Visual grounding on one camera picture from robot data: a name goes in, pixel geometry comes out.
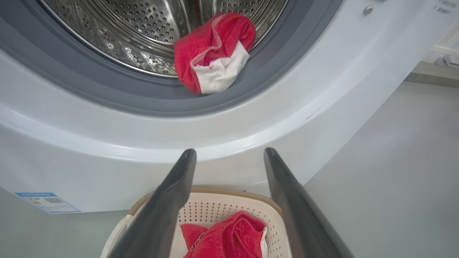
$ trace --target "perforated metal drum surface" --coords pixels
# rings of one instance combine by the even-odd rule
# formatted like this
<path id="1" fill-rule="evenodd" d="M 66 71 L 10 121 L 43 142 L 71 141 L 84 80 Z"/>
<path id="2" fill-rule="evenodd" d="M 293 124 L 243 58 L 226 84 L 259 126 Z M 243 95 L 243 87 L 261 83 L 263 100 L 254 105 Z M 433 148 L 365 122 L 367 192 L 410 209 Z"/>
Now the perforated metal drum surface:
<path id="1" fill-rule="evenodd" d="M 89 47 L 121 65 L 177 77 L 173 44 L 218 13 L 235 11 L 253 22 L 256 44 L 288 0 L 40 0 Z"/>

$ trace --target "front-loading washing machine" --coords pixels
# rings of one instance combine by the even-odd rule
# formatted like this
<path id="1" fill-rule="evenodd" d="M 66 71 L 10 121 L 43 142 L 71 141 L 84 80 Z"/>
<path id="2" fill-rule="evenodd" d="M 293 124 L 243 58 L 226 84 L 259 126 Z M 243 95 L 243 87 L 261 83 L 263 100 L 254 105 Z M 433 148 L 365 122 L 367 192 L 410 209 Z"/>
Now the front-loading washing machine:
<path id="1" fill-rule="evenodd" d="M 40 208 L 28 196 L 56 196 L 63 208 L 44 208 L 56 213 L 127 209 L 194 148 L 194 185 L 269 195 L 267 146 L 305 184 L 458 18 L 457 3 L 2 1 L 0 186 Z M 230 11 L 253 21 L 256 46 L 229 89 L 193 95 L 173 43 Z"/>

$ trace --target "laundry basket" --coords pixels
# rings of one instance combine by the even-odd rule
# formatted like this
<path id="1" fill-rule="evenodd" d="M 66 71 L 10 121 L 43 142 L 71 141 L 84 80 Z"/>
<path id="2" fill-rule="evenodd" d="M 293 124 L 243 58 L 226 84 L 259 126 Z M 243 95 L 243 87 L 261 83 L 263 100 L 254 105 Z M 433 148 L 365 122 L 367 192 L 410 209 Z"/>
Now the laundry basket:
<path id="1" fill-rule="evenodd" d="M 150 197 L 151 194 L 142 197 L 118 223 L 105 243 L 101 258 L 107 258 Z M 209 187 L 193 187 L 188 201 L 180 209 L 169 257 L 183 258 L 188 252 L 180 225 L 196 224 L 209 228 L 240 211 L 266 224 L 269 258 L 291 257 L 281 210 L 271 199 L 248 192 Z"/>

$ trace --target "red and white garment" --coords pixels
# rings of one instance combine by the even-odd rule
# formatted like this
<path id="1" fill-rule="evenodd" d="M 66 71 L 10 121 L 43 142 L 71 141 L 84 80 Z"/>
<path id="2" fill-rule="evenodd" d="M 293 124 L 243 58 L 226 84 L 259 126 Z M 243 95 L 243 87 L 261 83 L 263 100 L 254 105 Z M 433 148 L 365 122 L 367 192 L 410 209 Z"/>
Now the red and white garment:
<path id="1" fill-rule="evenodd" d="M 174 44 L 179 80 L 195 94 L 227 89 L 236 79 L 255 44 L 249 18 L 236 12 L 214 16 Z"/>
<path id="2" fill-rule="evenodd" d="M 244 212 L 210 229 L 193 224 L 180 229 L 188 248 L 185 258 L 268 258 L 266 225 Z"/>

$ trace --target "gray rubber gasket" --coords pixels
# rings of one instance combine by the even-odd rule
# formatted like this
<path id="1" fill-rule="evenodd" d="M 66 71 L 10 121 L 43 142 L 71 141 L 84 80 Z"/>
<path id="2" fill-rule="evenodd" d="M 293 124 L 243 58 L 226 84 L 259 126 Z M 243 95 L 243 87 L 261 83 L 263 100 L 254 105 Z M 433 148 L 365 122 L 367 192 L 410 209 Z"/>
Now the gray rubber gasket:
<path id="1" fill-rule="evenodd" d="M 313 45 L 340 3 L 290 0 L 233 85 L 209 96 L 193 95 L 177 79 L 110 62 L 69 34 L 35 0 L 0 1 L 0 47 L 45 79 L 96 103 L 151 116 L 202 115 L 238 105 L 271 86 Z"/>

